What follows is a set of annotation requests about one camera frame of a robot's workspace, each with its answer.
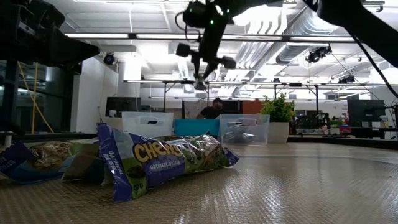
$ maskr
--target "white planter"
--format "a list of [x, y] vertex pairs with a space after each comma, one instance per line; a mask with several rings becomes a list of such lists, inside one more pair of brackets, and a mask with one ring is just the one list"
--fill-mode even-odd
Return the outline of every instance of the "white planter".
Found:
[[289, 136], [289, 122], [271, 122], [268, 129], [268, 143], [285, 144]]
[[331, 128], [330, 134], [340, 135], [340, 128]]

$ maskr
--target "textured floor mat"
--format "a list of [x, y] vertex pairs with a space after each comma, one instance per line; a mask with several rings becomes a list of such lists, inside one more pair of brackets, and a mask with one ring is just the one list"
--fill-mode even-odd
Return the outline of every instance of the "textured floor mat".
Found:
[[233, 168], [171, 180], [125, 203], [112, 202], [112, 187], [82, 182], [2, 184], [0, 223], [398, 223], [398, 165], [330, 147], [334, 156], [245, 149]]

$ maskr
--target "yellow cable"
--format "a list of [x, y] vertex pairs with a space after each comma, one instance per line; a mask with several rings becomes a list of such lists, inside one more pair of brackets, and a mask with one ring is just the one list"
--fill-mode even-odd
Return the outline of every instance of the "yellow cable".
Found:
[[[18, 62], [18, 67], [19, 67], [19, 70], [21, 71], [22, 78], [24, 79], [24, 83], [25, 83], [26, 90], [27, 90], [28, 92], [30, 92], [29, 87], [28, 87], [27, 82], [26, 82], [26, 79], [25, 79], [24, 71], [22, 70], [21, 64], [20, 64], [19, 62]], [[42, 112], [40, 111], [39, 106], [37, 106], [36, 101], [33, 99], [33, 96], [32, 96], [30, 93], [29, 93], [29, 96], [30, 96], [30, 98], [32, 99], [33, 104], [34, 104], [34, 106], [37, 108], [37, 112], [39, 112], [39, 115], [42, 117], [44, 123], [47, 125], [47, 127], [49, 127], [50, 131], [51, 131], [52, 133], [54, 133], [53, 129], [50, 127], [50, 125], [48, 124], [48, 122], [45, 120], [45, 118], [44, 118]]]
[[[35, 69], [35, 87], [33, 90], [33, 101], [36, 102], [36, 86], [37, 86], [37, 69], [39, 67], [39, 63], [36, 62], [36, 69]], [[35, 114], [36, 114], [36, 104], [33, 104], [33, 115], [32, 115], [32, 134], [35, 133]]]

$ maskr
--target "man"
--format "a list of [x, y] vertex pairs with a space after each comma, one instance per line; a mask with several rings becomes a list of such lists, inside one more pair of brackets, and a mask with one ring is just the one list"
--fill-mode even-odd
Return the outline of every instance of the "man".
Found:
[[213, 106], [208, 106], [198, 114], [197, 119], [216, 119], [223, 109], [223, 101], [220, 98], [213, 100]]

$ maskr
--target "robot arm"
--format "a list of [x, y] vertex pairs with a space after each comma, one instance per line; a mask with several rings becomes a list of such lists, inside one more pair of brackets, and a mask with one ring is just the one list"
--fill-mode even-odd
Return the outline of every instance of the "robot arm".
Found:
[[[344, 27], [352, 36], [370, 46], [393, 66], [398, 67], [398, 58], [394, 55], [397, 48], [398, 32], [367, 11], [362, 0], [303, 0], [318, 16], [334, 25]], [[203, 37], [199, 39], [199, 51], [192, 51], [189, 46], [180, 44], [177, 55], [192, 56], [195, 66], [195, 79], [200, 82], [222, 63], [226, 68], [234, 69], [236, 62], [232, 58], [217, 57], [218, 47], [225, 28], [232, 23], [232, 18], [245, 10], [267, 4], [281, 6], [281, 0], [206, 0], [206, 4], [191, 2], [184, 12], [184, 22], [191, 27], [205, 28]], [[203, 76], [199, 75], [199, 61], [208, 63]]]

